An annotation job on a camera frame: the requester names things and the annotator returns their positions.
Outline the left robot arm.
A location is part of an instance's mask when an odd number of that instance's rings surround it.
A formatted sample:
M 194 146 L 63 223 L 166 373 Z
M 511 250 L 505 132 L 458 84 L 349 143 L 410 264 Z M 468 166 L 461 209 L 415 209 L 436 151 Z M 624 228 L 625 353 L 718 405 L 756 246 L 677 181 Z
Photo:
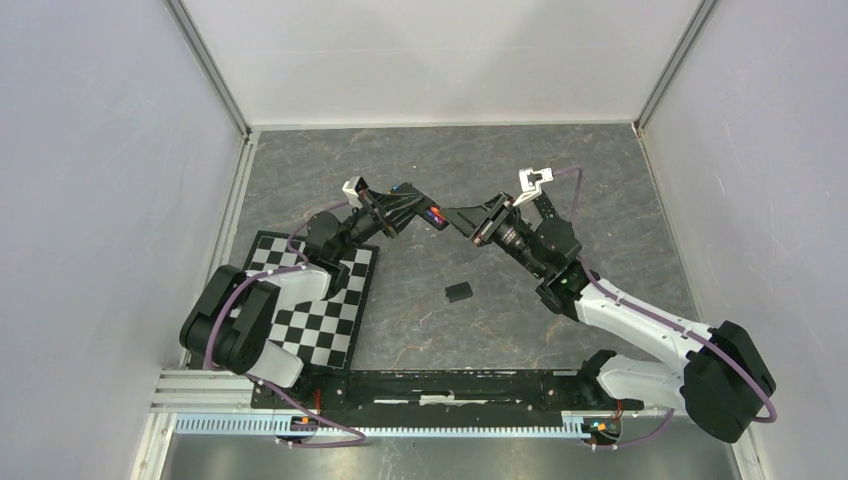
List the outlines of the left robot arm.
M 276 310 L 337 294 L 350 274 L 343 257 L 378 233 L 395 238 L 416 217 L 438 230 L 446 226 L 438 204 L 408 182 L 378 192 L 353 177 L 342 191 L 343 201 L 296 229 L 302 246 L 289 250 L 293 265 L 253 273 L 222 265 L 213 272 L 178 336 L 203 368 L 274 384 L 288 406 L 306 405 L 314 381 L 304 374 L 304 360 L 271 340 Z

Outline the black battery cover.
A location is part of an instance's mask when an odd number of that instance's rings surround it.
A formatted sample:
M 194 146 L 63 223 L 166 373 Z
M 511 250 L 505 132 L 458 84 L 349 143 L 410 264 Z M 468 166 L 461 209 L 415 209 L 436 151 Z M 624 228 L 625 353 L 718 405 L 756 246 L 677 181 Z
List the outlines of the black battery cover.
M 449 303 L 467 300 L 472 298 L 473 295 L 473 289 L 469 282 L 461 282 L 445 288 L 445 296 Z

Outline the orange battery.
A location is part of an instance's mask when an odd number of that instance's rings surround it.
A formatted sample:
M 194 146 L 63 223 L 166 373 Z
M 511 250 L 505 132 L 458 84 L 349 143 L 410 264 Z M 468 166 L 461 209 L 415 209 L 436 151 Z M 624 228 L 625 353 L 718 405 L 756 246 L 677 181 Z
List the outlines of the orange battery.
M 439 209 L 436 206 L 432 206 L 430 209 L 431 216 L 438 221 L 439 223 L 443 223 L 445 221 L 444 217 L 441 215 Z

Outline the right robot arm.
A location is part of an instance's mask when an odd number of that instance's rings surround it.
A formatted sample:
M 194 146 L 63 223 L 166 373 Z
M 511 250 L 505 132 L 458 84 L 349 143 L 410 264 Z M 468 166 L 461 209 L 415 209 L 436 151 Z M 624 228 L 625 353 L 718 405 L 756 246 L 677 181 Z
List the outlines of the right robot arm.
M 653 356 L 637 361 L 598 353 L 577 382 L 580 400 L 602 408 L 613 399 L 682 409 L 703 431 L 738 441 L 753 423 L 773 423 L 776 382 L 745 328 L 674 316 L 617 288 L 592 271 L 570 221 L 545 196 L 532 227 L 501 193 L 478 205 L 438 214 L 477 247 L 494 244 L 540 279 L 536 293 L 553 313 L 611 333 Z

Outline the black remote control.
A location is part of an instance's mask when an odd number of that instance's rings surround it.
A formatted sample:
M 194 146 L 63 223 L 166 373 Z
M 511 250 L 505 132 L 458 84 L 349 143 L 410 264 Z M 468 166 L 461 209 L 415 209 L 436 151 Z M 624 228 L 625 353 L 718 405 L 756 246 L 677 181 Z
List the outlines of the black remote control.
M 449 226 L 449 222 L 441 215 L 439 206 L 430 199 L 423 201 L 419 216 L 437 231 L 443 231 Z

